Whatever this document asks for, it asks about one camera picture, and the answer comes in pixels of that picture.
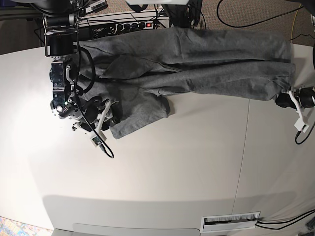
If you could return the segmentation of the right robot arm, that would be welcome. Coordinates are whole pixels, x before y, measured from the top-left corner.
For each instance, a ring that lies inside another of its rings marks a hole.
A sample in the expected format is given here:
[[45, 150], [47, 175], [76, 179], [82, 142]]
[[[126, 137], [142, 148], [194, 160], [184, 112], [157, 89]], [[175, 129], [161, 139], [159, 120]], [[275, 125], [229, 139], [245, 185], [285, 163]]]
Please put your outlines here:
[[[40, 0], [31, 6], [42, 13], [44, 49], [52, 57], [50, 80], [53, 84], [51, 109], [59, 118], [75, 119], [73, 130], [90, 136], [97, 145], [106, 140], [103, 131], [114, 118], [111, 100], [96, 96], [86, 101], [81, 96], [87, 93], [96, 79], [95, 64], [91, 54], [79, 46], [79, 19], [106, 6], [104, 0]], [[90, 84], [78, 86], [80, 63], [73, 56], [84, 53], [91, 66]]]

